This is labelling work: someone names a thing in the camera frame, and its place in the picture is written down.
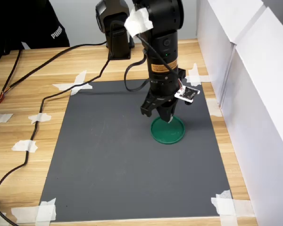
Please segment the white panel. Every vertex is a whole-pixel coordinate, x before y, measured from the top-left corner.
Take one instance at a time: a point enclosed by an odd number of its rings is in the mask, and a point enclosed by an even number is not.
[[[233,44],[226,36],[208,0],[200,0],[198,42],[220,103],[225,73],[230,62]]]
[[[263,0],[264,4],[271,8],[272,12],[283,24],[283,0]]]
[[[283,142],[237,53],[222,111],[258,224],[283,226]]]
[[[229,40],[236,44],[242,31],[263,6],[262,0],[208,0]]]
[[[269,8],[236,49],[283,140],[283,26]]]

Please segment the masking tape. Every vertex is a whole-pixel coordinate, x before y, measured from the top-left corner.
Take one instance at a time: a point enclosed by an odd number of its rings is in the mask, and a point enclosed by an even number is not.
[[[11,150],[18,152],[26,152],[29,151],[31,153],[35,153],[38,147],[36,146],[36,142],[32,140],[20,140],[12,147]]]
[[[219,108],[217,99],[214,98],[208,98],[207,99],[207,105],[208,105],[208,111],[210,115],[216,116],[216,117],[222,117],[221,110]]]
[[[186,79],[192,86],[199,86],[202,82],[211,82],[208,75],[199,75],[196,63],[194,63],[193,69],[189,70],[189,75],[186,76]]]
[[[251,201],[232,199],[231,191],[224,191],[211,198],[222,226],[237,226],[237,217],[255,217]]]
[[[36,226],[49,226],[56,220],[56,199],[41,202],[40,206],[12,208],[12,214],[17,218],[18,224],[34,224]]]
[[[2,217],[0,217],[0,226],[9,226],[9,223],[3,219]]]
[[[75,78],[75,82],[74,83],[65,83],[65,84],[52,84],[53,86],[57,87],[60,91],[64,91],[66,89],[69,89],[70,87],[74,86],[74,85],[80,85],[82,83],[84,83],[85,81],[85,77],[86,77],[86,73],[87,71],[83,71],[80,74],[77,75],[77,77]],[[83,86],[79,86],[79,87],[74,87],[71,90],[71,96],[77,94],[78,91],[80,91],[81,89],[92,89],[92,86],[89,84],[85,84]]]
[[[146,8],[141,8],[135,11],[133,8],[125,22],[125,28],[131,37],[151,30],[153,28],[153,23],[149,20],[148,10]]]
[[[13,114],[0,114],[0,123],[6,123],[13,116]]]
[[[39,113],[37,115],[29,116],[28,118],[32,121],[32,124],[34,124],[36,121],[44,122],[51,120],[51,116],[47,115],[46,113]]]

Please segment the cable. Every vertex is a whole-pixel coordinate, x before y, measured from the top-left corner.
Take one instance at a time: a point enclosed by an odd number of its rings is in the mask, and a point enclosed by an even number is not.
[[[2,217],[4,220],[6,220],[12,226],[19,226],[16,223],[12,222],[10,219],[8,219],[1,211],[0,211],[0,217]]]
[[[16,59],[16,61],[15,61],[15,63],[14,63],[13,69],[11,70],[11,72],[10,72],[10,74],[9,74],[9,76],[8,76],[8,79],[6,80],[6,82],[5,82],[5,84],[4,84],[3,88],[2,88],[2,91],[1,91],[1,93],[0,93],[0,103],[1,103],[1,102],[3,101],[3,99],[4,99],[4,90],[5,90],[6,86],[8,85],[8,83],[9,83],[9,81],[10,81],[12,75],[13,75],[14,72],[15,72],[16,66],[17,66],[17,64],[18,64],[18,62],[19,62],[19,59],[20,59],[20,56],[21,56],[21,52],[22,52],[22,50],[19,50],[19,53],[18,53],[17,59]]]
[[[93,79],[91,79],[91,80],[89,80],[89,81],[87,81],[87,82],[84,82],[84,83],[82,83],[82,84],[73,85],[72,87],[70,87],[70,88],[68,88],[68,89],[66,89],[66,90],[64,90],[64,91],[61,91],[61,92],[59,92],[59,93],[57,93],[57,94],[54,94],[54,95],[51,95],[51,96],[48,96],[48,97],[43,98],[42,103],[41,103],[41,106],[40,106],[40,111],[39,111],[39,113],[42,113],[42,111],[43,111],[43,106],[44,106],[45,100],[47,100],[47,99],[49,99],[49,98],[53,98],[53,97],[59,96],[59,95],[61,95],[61,94],[63,94],[63,93],[66,93],[66,92],[72,90],[72,89],[75,88],[75,87],[80,87],[80,86],[86,85],[87,83],[93,82],[94,80],[100,78],[100,77],[102,76],[104,70],[105,70],[106,67],[108,66],[108,64],[109,64],[109,62],[110,62],[110,60],[111,60],[112,54],[113,54],[113,53],[111,53],[111,54],[108,55],[108,60],[107,60],[107,62],[105,63],[105,65],[103,66],[103,68],[102,68],[100,74],[99,74],[97,77],[95,77],[95,78],[93,78]],[[36,121],[35,126],[34,126],[34,130],[33,130],[33,134],[32,134],[31,139],[30,139],[30,140],[32,140],[32,141],[33,141],[33,139],[34,139],[34,137],[35,137],[35,135],[36,135],[36,132],[37,132],[37,130],[38,130],[38,125],[39,125],[39,122]],[[19,166],[17,166],[17,167],[15,167],[15,168],[13,168],[11,171],[9,171],[7,174],[5,174],[4,177],[0,180],[0,185],[3,183],[3,181],[4,181],[12,172],[14,172],[14,171],[16,171],[17,169],[19,169],[19,168],[25,166],[25,165],[27,164],[27,162],[28,162],[28,157],[29,157],[29,151],[26,151],[24,163],[21,164],[21,165],[19,165]],[[13,223],[11,220],[9,220],[7,217],[5,217],[5,216],[2,214],[2,212],[0,212],[0,216],[3,217],[3,219],[5,219],[5,220],[6,220],[7,222],[9,222],[11,225],[13,225],[13,226],[18,226],[17,224],[15,224],[15,223]]]
[[[11,76],[12,76],[12,75],[14,74],[14,72],[15,72],[16,66],[17,66],[17,64],[18,64],[18,62],[19,62],[19,59],[20,59],[21,52],[22,52],[22,50],[20,49],[20,50],[19,50],[19,53],[18,53],[18,56],[17,56],[17,59],[16,59],[16,61],[15,61],[14,67],[13,67],[13,69],[11,70],[11,72],[10,72],[10,74],[9,74],[9,77],[8,77],[8,79],[6,80],[6,82],[5,82],[5,84],[4,84],[3,88],[2,88],[2,92],[4,92],[4,90],[5,90],[6,87],[8,86],[9,80],[11,79]]]
[[[82,47],[82,46],[100,46],[100,45],[103,45],[103,44],[106,44],[106,41],[103,42],[103,43],[99,43],[99,44],[81,44],[81,45],[76,45],[76,46],[73,46],[73,47],[70,47],[70,48],[67,48],[65,50],[63,50],[62,52],[59,52],[58,54],[56,54],[55,56],[53,56],[51,59],[49,59],[48,61],[46,61],[45,63],[43,63],[42,65],[40,65],[39,67],[33,69],[31,72],[29,72],[28,74],[26,74],[25,76],[23,76],[21,79],[19,79],[18,81],[14,82],[13,84],[11,84],[9,87],[7,87],[8,85],[8,82],[12,76],[12,74],[14,73],[15,71],[15,68],[16,68],[16,65],[19,61],[19,58],[20,58],[20,54],[21,54],[21,51],[19,51],[19,54],[18,54],[18,57],[17,57],[17,60],[15,62],[15,65],[13,67],[13,70],[12,72],[10,73],[9,77],[8,77],[8,80],[6,81],[3,89],[2,89],[2,92],[0,94],[0,103],[3,101],[4,97],[5,97],[5,94],[13,87],[15,87],[16,85],[18,85],[19,83],[23,82],[25,79],[27,79],[29,76],[31,76],[32,74],[34,74],[35,72],[37,72],[38,70],[42,69],[43,67],[45,67],[46,65],[48,65],[49,63],[51,63],[52,61],[54,61],[55,59],[57,59],[58,57],[62,56],[63,54],[73,50],[73,49],[76,49],[76,48],[79,48],[79,47]]]
[[[142,88],[144,88],[150,81],[150,79],[147,79],[146,81],[143,82],[143,84],[138,87],[138,88],[135,88],[135,89],[130,89],[127,87],[127,74],[129,73],[130,69],[135,67],[135,66],[139,66],[139,65],[142,65],[143,63],[145,63],[147,60],[147,55],[144,53],[144,56],[143,56],[143,60],[139,61],[139,62],[136,62],[136,63],[133,63],[131,65],[129,65],[126,69],[126,72],[125,72],[125,75],[124,75],[124,83],[125,83],[125,87],[126,87],[126,90],[128,90],[129,92],[137,92],[137,91],[140,91]]]
[[[102,68],[102,70],[101,70],[99,76],[97,76],[97,77],[95,77],[95,78],[93,78],[93,79],[91,79],[91,80],[89,80],[89,81],[87,81],[87,82],[84,82],[84,83],[82,83],[82,84],[73,85],[72,87],[70,87],[70,88],[68,88],[68,89],[66,89],[66,90],[64,90],[64,91],[61,91],[61,92],[59,92],[59,93],[57,93],[57,94],[54,94],[54,95],[45,97],[45,98],[42,100],[39,113],[42,113],[45,100],[47,100],[47,99],[49,99],[49,98],[53,98],[53,97],[59,96],[59,95],[61,95],[61,94],[63,94],[63,93],[66,93],[66,92],[72,90],[72,89],[75,88],[75,87],[79,87],[79,86],[86,85],[87,83],[93,82],[94,80],[100,78],[100,77],[102,76],[104,70],[105,70],[106,67],[108,66],[108,64],[109,64],[109,62],[110,62],[110,58],[111,58],[111,57],[109,56],[107,62],[105,63],[104,67]],[[35,134],[36,134],[37,129],[38,129],[38,125],[39,125],[39,122],[36,121],[35,126],[34,126],[34,130],[33,130],[33,134],[32,134],[32,136],[31,136],[30,140],[33,140],[33,139],[34,139]],[[2,182],[3,182],[12,172],[16,171],[17,169],[19,169],[19,168],[21,168],[21,167],[23,167],[23,166],[25,166],[25,165],[27,164],[27,162],[28,162],[28,156],[29,156],[29,151],[26,151],[26,156],[25,156],[25,161],[24,161],[24,163],[21,164],[21,165],[19,165],[19,166],[17,166],[17,167],[15,167],[15,168],[13,168],[11,171],[9,171],[7,174],[5,174],[4,177],[0,180],[0,185],[2,184]]]
[[[124,22],[118,21],[118,20],[115,20],[115,21],[113,21],[112,23],[113,23],[113,25],[115,25],[115,24],[118,24],[118,25],[121,25],[121,26],[124,26],[124,25],[125,25]],[[161,63],[162,63],[171,73],[173,73],[177,78],[179,78],[179,77],[178,77],[178,73],[177,73],[176,71],[174,71],[174,70],[165,62],[165,60],[160,56],[160,54],[159,54],[144,38],[142,38],[140,34],[137,34],[136,36],[138,37],[139,40],[141,40],[141,42],[142,42],[143,44],[145,44],[145,45],[155,54],[155,56],[158,58],[158,60],[160,60]]]

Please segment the orange label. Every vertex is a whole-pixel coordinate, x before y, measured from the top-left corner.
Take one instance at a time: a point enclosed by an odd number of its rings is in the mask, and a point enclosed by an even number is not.
[[[171,63],[168,64],[170,68],[175,69],[177,67],[177,59]],[[151,65],[152,71],[157,73],[165,73],[168,72],[169,69],[167,69],[164,65]]]

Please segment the puma logo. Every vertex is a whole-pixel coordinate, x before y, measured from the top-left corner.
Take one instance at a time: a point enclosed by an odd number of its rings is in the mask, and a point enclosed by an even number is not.
[[[58,29],[53,34],[51,34],[52,38],[57,38],[62,33],[62,31],[63,29],[59,26]]]

